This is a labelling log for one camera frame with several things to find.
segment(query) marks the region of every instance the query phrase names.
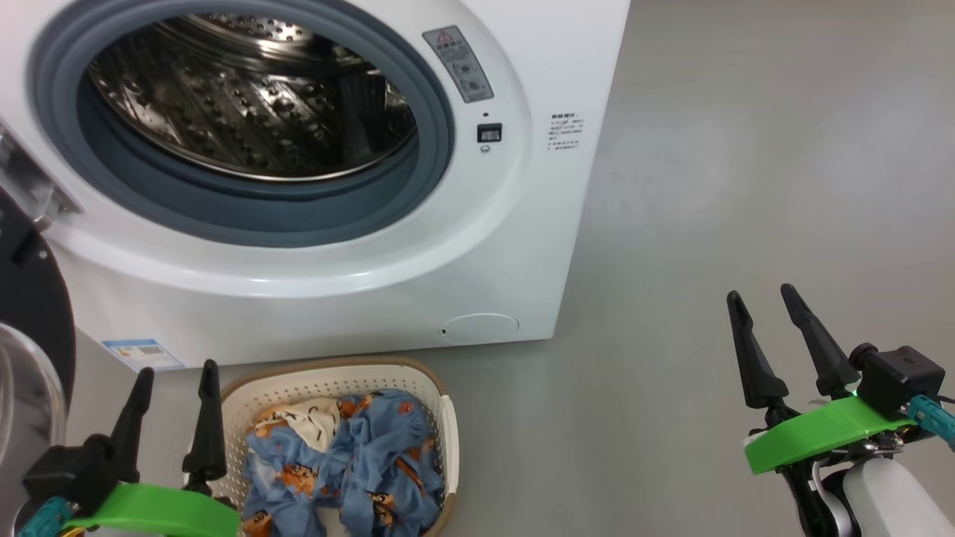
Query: gray floor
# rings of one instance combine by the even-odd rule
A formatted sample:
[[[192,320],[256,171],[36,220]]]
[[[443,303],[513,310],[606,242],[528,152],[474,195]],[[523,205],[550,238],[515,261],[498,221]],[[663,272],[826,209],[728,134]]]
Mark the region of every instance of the gray floor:
[[[456,402],[449,534],[799,534],[782,479],[743,457],[761,414],[725,295],[798,409],[815,375],[784,281],[845,349],[955,371],[953,27],[943,0],[635,0],[556,337],[407,353]],[[132,380],[82,339],[71,439],[109,431]],[[180,483],[197,380],[158,377],[143,480]],[[900,461],[955,516],[943,443]]]

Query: blue cloth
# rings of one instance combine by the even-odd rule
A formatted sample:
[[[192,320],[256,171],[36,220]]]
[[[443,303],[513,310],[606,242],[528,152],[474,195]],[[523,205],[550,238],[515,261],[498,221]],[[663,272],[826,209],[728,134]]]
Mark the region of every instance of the blue cloth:
[[[301,535],[325,537],[313,505],[315,476],[323,456],[311,449],[291,427],[276,426],[268,436],[256,431],[245,437],[249,456],[243,477],[252,481],[245,499],[243,520],[270,520],[270,529],[253,537]]]
[[[341,521],[349,533],[417,537],[434,524],[444,484],[433,466],[434,432],[421,402],[401,390],[373,392],[342,424],[338,434],[350,436],[342,442],[350,441],[354,454],[341,487]]]
[[[271,517],[270,532],[254,537],[324,537],[316,506],[341,507],[352,537],[418,537],[437,520],[444,482],[421,402],[381,390],[338,403],[342,419],[326,453],[289,427],[272,427],[264,438],[248,435],[246,530]]]

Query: clothing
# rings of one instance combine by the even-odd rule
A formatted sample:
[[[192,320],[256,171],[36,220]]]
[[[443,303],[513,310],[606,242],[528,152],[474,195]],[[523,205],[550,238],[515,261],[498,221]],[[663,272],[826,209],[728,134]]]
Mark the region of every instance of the clothing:
[[[418,537],[434,524],[444,482],[435,469],[435,434],[420,401],[400,390],[341,397],[334,412],[321,407],[338,417],[330,434],[308,420],[313,407],[271,409],[246,437],[244,477],[252,486],[243,520],[252,537],[324,537],[315,514],[320,506],[340,507],[352,537]],[[287,421],[287,413],[295,418]],[[308,423],[307,433],[300,435],[306,429],[293,429],[292,422]],[[330,440],[323,451],[308,441],[319,440],[311,434],[316,430]]]
[[[352,536],[417,537],[437,520],[444,487],[421,402],[400,390],[372,392],[353,412],[343,405],[342,418],[348,428],[335,442],[353,445],[341,484],[342,524]]]
[[[325,453],[339,420],[338,401],[331,397],[317,397],[299,404],[273,407],[260,415],[255,427],[268,427],[284,421],[309,447]]]

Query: warning label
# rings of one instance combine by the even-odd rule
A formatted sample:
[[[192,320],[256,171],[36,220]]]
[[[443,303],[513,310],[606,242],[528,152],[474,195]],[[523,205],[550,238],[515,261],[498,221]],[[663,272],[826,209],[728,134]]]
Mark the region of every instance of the warning label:
[[[584,118],[576,113],[551,114],[547,129],[547,151],[566,151],[581,146]]]
[[[484,69],[457,26],[431,30],[421,35],[455,80],[464,102],[477,102],[494,97],[494,90],[484,75]]]

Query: front-loading washing machine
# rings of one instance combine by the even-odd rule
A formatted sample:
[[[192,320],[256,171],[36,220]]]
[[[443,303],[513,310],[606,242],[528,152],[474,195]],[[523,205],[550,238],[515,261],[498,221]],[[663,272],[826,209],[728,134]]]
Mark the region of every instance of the front-loading washing machine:
[[[7,2],[0,180],[137,369],[546,338],[627,7]]]

